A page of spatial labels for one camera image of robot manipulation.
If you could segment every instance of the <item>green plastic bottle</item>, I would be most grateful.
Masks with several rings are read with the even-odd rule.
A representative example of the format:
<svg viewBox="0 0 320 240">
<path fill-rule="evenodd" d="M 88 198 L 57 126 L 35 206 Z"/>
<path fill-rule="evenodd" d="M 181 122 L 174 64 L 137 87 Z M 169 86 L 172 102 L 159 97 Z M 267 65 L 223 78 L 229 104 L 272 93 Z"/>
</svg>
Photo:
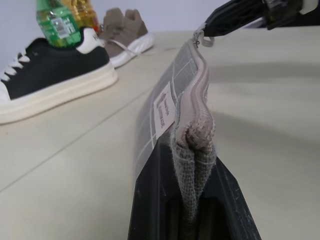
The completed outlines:
<svg viewBox="0 0 320 240">
<path fill-rule="evenodd" d="M 36 0 L 36 20 L 52 46 L 69 47 L 81 41 L 73 14 L 59 0 Z"/>
</svg>

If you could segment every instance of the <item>white wall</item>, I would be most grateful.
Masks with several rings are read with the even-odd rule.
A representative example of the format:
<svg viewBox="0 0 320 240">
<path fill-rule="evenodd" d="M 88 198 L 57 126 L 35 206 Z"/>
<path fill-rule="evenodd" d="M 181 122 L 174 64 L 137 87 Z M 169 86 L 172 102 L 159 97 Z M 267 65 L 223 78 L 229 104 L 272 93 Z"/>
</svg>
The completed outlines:
<svg viewBox="0 0 320 240">
<path fill-rule="evenodd" d="M 194 30 L 227 0 L 91 0 L 102 21 L 106 10 L 136 8 L 150 31 Z M 0 71 L 43 34 L 36 22 L 36 0 L 1 0 Z"/>
</svg>

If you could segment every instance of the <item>white sneaker sole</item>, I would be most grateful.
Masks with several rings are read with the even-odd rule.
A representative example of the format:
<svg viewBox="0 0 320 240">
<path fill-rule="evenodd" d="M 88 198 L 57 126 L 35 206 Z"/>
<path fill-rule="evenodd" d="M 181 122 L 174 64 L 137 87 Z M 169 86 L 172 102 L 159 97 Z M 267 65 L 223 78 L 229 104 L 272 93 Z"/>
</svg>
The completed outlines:
<svg viewBox="0 0 320 240">
<path fill-rule="evenodd" d="M 111 62 L 32 94 L 0 103 L 0 124 L 20 121 L 113 85 L 118 75 Z"/>
<path fill-rule="evenodd" d="M 152 48 L 154 44 L 155 44 L 154 35 L 152 33 L 147 33 L 146 35 L 143 35 L 138 39 L 134 40 L 132 43 L 130 43 L 130 45 L 128 46 L 128 49 L 132 52 L 124 50 L 119 55 L 112 57 L 110 59 L 111 63 L 115 68 L 121 67 L 122 65 L 126 64 L 137 55 L 142 54 L 143 52 Z"/>
</svg>

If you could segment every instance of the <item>beige sneaker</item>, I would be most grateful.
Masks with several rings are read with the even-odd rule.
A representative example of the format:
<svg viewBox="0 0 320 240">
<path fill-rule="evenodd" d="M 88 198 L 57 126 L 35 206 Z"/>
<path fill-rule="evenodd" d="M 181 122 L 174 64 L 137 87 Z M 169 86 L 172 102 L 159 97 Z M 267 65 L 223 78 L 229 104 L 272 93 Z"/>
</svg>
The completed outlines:
<svg viewBox="0 0 320 240">
<path fill-rule="evenodd" d="M 127 10 L 125 16 L 119 8 L 106 12 L 100 38 L 105 40 L 105 49 L 112 65 L 117 68 L 132 58 L 150 49 L 155 44 L 138 10 Z"/>
</svg>

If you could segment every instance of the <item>table surface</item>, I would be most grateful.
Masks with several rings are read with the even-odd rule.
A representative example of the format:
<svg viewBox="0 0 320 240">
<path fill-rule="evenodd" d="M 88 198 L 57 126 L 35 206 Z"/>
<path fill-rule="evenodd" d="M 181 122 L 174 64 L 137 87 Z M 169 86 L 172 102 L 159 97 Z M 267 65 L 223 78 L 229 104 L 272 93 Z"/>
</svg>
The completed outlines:
<svg viewBox="0 0 320 240">
<path fill-rule="evenodd" d="M 241 29 L 200 51 L 218 156 L 263 240 L 319 239 L 320 29 Z M 191 32 L 96 94 L 0 126 L 1 240 L 124 240 L 139 109 Z"/>
</svg>

